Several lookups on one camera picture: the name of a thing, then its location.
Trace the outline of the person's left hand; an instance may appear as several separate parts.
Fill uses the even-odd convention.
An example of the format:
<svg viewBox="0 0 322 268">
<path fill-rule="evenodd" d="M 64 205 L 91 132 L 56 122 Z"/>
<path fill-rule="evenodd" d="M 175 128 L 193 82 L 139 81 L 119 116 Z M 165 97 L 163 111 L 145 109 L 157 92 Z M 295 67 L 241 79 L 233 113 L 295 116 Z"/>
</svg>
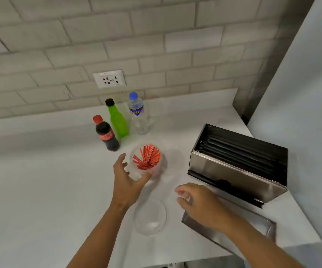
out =
<svg viewBox="0 0 322 268">
<path fill-rule="evenodd" d="M 114 191 L 110 205 L 124 211 L 136 203 L 142 191 L 135 189 L 136 180 L 125 170 L 128 165 L 127 162 L 123 162 L 125 156 L 126 154 L 122 153 L 114 163 Z"/>
</svg>

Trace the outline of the person's right hand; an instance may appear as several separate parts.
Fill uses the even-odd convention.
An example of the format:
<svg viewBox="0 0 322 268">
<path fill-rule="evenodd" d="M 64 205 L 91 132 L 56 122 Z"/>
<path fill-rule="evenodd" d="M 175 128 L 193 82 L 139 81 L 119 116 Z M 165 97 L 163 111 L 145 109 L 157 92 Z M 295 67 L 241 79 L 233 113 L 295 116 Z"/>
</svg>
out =
<svg viewBox="0 0 322 268">
<path fill-rule="evenodd" d="M 187 213 L 199 224 L 223 233 L 230 229 L 234 213 L 208 187 L 186 183 L 176 187 L 175 192 L 192 203 L 192 210 Z"/>
</svg>

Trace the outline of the person's right forearm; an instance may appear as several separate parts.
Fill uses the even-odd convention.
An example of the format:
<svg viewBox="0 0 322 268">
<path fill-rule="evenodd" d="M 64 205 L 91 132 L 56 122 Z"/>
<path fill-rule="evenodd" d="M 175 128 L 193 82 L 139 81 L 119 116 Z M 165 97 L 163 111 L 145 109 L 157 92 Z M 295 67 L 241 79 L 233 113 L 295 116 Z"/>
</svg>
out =
<svg viewBox="0 0 322 268">
<path fill-rule="evenodd" d="M 242 217 L 232 217 L 223 232 L 252 268 L 305 268 Z"/>
</svg>

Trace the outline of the person's left forearm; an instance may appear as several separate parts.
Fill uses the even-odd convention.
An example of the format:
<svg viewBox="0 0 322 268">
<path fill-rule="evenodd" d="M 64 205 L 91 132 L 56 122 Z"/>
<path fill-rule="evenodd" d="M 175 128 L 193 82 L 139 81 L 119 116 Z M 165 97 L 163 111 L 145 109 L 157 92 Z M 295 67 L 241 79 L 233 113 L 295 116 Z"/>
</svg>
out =
<svg viewBox="0 0 322 268">
<path fill-rule="evenodd" d="M 107 268 L 129 203 L 112 201 L 66 268 Z"/>
</svg>

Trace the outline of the bundle of red straws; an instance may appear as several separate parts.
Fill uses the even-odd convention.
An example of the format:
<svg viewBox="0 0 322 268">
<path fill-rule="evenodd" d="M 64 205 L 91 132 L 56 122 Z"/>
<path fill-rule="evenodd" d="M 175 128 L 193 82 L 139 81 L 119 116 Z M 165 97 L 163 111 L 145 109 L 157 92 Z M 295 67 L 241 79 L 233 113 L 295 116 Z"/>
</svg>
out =
<svg viewBox="0 0 322 268">
<path fill-rule="evenodd" d="M 132 152 L 131 160 L 137 170 L 156 170 L 162 165 L 162 153 L 157 146 L 145 144 Z"/>
</svg>

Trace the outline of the empty clear plastic cup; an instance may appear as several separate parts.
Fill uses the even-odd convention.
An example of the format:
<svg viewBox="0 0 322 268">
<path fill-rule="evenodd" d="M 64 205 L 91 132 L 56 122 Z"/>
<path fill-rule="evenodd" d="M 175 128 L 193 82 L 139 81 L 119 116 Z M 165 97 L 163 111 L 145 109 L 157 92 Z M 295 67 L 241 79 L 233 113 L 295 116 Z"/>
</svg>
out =
<svg viewBox="0 0 322 268">
<path fill-rule="evenodd" d="M 167 220 L 167 210 L 159 199 L 150 198 L 137 204 L 134 212 L 135 229 L 142 235 L 158 233 Z"/>
</svg>

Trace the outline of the stainless steel straw dispenser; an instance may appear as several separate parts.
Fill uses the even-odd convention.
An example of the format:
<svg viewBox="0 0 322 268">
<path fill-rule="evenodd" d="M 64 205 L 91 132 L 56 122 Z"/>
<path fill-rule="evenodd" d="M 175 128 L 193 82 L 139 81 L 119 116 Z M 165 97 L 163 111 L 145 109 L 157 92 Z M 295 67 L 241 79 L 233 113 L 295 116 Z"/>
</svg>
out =
<svg viewBox="0 0 322 268">
<path fill-rule="evenodd" d="M 247 141 L 256 146 L 257 149 L 262 150 L 263 153 L 278 158 L 286 165 L 288 170 L 287 148 L 211 124 L 205 124 L 191 151 L 188 175 L 259 208 L 262 208 L 266 203 L 271 202 L 288 191 L 287 173 L 279 182 L 277 180 L 269 180 L 196 151 L 196 144 L 201 136 L 205 135 L 208 131 L 225 133 L 226 135 L 236 138 L 239 142 Z"/>
</svg>

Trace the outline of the dark cola bottle red cap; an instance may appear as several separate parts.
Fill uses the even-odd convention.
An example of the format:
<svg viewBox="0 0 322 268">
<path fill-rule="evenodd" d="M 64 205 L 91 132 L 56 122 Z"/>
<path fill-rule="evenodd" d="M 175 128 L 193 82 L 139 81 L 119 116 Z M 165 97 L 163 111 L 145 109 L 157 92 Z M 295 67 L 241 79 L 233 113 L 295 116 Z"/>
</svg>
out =
<svg viewBox="0 0 322 268">
<path fill-rule="evenodd" d="M 94 116 L 93 121 L 95 123 L 96 133 L 105 143 L 106 148 L 109 151 L 118 151 L 118 149 L 120 148 L 120 144 L 117 138 L 115 137 L 114 131 L 111 128 L 110 124 L 104 121 L 100 115 Z"/>
</svg>

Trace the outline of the clear water bottle blue cap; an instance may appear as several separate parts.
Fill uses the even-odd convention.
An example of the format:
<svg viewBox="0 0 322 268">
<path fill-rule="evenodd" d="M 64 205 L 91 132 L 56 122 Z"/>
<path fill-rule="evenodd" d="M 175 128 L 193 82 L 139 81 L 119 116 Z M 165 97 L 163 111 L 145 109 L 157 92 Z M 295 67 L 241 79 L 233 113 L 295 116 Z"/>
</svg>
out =
<svg viewBox="0 0 322 268">
<path fill-rule="evenodd" d="M 145 112 L 144 101 L 137 92 L 129 94 L 128 108 L 132 115 L 132 125 L 139 135 L 146 135 L 149 132 L 149 120 Z"/>
</svg>

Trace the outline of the green bottle black cap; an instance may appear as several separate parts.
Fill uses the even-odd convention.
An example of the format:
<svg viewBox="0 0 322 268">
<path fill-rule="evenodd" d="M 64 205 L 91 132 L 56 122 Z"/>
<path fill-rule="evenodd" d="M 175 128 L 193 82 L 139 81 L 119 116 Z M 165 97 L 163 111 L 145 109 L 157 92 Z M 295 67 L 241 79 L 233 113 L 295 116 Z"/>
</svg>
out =
<svg viewBox="0 0 322 268">
<path fill-rule="evenodd" d="M 129 129 L 125 118 L 123 117 L 122 113 L 119 112 L 117 106 L 114 103 L 112 98 L 108 98 L 105 100 L 105 104 L 108 107 L 110 120 L 117 132 L 117 135 L 120 138 L 124 138 L 129 135 Z"/>
</svg>

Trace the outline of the row of black straws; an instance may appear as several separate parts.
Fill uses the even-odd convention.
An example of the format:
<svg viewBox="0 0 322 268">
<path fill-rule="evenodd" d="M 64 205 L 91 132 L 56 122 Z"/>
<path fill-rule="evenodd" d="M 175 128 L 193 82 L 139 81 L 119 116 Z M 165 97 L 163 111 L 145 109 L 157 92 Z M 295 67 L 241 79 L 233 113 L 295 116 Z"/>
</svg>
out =
<svg viewBox="0 0 322 268">
<path fill-rule="evenodd" d="M 208 131 L 201 136 L 195 150 L 269 180 L 279 182 L 287 173 L 286 165 L 278 158 L 225 133 Z"/>
</svg>

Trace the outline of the stainless steel dispenser lid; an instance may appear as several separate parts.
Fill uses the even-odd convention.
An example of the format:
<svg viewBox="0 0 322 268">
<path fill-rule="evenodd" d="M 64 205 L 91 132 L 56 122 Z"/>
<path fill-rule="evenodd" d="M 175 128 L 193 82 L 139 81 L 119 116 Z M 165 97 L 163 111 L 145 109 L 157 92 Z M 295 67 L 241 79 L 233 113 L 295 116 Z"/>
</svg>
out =
<svg viewBox="0 0 322 268">
<path fill-rule="evenodd" d="M 227 207 L 229 207 L 234 213 L 243 217 L 247 220 L 255 229 L 257 229 L 262 235 L 266 236 L 273 242 L 276 242 L 276 223 L 270 219 L 265 218 L 249 209 L 246 209 L 238 204 L 229 201 L 222 196 L 218 197 L 220 201 Z M 245 258 L 240 250 L 235 246 L 235 244 L 227 238 L 224 233 L 216 232 L 210 228 L 207 228 L 197 221 L 192 219 L 187 212 L 184 212 L 181 222 L 191 228 L 193 231 L 197 232 L 204 238 L 210 240 L 211 242 L 217 244 L 226 251 L 235 254 L 241 258 Z"/>
</svg>

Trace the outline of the white wall socket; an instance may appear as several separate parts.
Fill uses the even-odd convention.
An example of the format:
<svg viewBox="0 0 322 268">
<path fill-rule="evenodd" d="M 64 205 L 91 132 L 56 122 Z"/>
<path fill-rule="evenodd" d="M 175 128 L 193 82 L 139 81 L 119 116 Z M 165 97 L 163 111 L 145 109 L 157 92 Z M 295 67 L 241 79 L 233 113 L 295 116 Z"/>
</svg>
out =
<svg viewBox="0 0 322 268">
<path fill-rule="evenodd" d="M 98 72 L 92 74 L 99 89 L 126 86 L 122 70 Z"/>
</svg>

